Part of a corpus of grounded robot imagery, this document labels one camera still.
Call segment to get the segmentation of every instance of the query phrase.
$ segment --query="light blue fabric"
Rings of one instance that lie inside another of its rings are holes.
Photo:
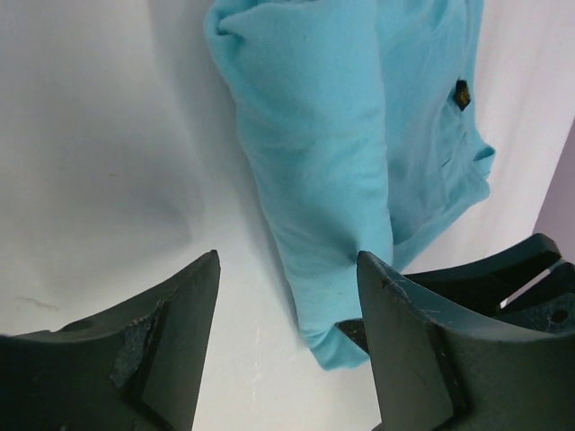
[[[216,0],[208,13],[299,327],[325,369],[367,360],[334,327],[361,317],[358,252],[404,268],[489,193],[493,151],[473,105],[451,100],[457,79],[473,81],[481,11],[471,0]]]

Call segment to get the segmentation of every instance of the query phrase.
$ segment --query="small black object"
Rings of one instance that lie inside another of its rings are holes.
[[[467,106],[471,103],[471,92],[469,91],[469,85],[467,81],[460,79],[456,84],[456,91],[453,94],[453,100],[457,104],[460,110],[465,110]]]
[[[362,252],[358,286],[381,429],[575,429],[575,267],[546,236],[407,277]]]
[[[0,429],[190,431],[219,271],[212,251],[58,332],[0,337]]]

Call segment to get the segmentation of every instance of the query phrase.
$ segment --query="garment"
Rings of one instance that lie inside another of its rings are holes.
[[[296,302],[325,369],[367,355],[339,332],[361,317],[359,251],[404,268],[485,198],[493,151],[473,104],[482,3],[216,0],[212,56]]]

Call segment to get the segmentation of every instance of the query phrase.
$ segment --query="white table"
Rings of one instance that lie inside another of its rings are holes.
[[[0,3],[0,331],[56,330],[217,249],[194,430],[374,427],[369,366],[325,373],[296,334],[201,34],[209,1],[32,3]],[[575,5],[521,6],[489,3],[482,34],[492,197],[414,269],[478,259],[535,224],[575,113]]]

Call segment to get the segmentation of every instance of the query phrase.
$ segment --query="black tag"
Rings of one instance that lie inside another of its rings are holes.
[[[453,100],[456,101],[460,110],[464,110],[471,103],[471,94],[469,93],[469,85],[463,79],[457,81],[456,92],[453,95]]]

